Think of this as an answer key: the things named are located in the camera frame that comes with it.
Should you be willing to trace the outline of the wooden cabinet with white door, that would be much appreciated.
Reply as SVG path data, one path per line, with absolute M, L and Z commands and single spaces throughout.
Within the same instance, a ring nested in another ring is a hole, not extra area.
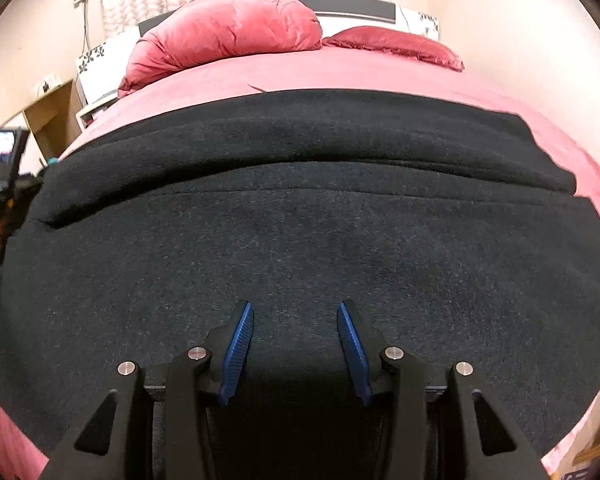
M 81 108 L 76 83 L 69 80 L 20 110 L 4 126 L 28 128 L 44 159 L 59 157 L 81 134 L 76 119 Z

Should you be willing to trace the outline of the flat red pillow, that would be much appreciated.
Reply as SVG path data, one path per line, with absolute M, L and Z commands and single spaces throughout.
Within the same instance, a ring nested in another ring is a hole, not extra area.
M 464 72 L 462 59 L 440 42 L 400 30 L 375 26 L 356 26 L 324 38 L 325 47 L 365 50 L 416 58 L 454 72 Z

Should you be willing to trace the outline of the grey and white headboard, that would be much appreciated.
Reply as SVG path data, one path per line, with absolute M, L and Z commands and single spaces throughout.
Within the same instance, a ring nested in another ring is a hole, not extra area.
M 408 32 L 434 41 L 440 25 L 432 16 L 384 0 L 194 0 L 182 7 L 188 18 L 226 18 L 244 22 L 264 14 L 298 11 L 314 14 L 325 37 L 358 26 L 375 26 Z

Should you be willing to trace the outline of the white bedside nightstand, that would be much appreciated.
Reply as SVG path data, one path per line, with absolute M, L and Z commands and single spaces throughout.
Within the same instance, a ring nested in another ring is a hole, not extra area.
M 95 110 L 117 99 L 119 84 L 139 39 L 138 29 L 130 27 L 76 59 L 76 85 L 83 103 L 82 110 L 76 113 L 76 121 L 81 131 L 94 122 Z

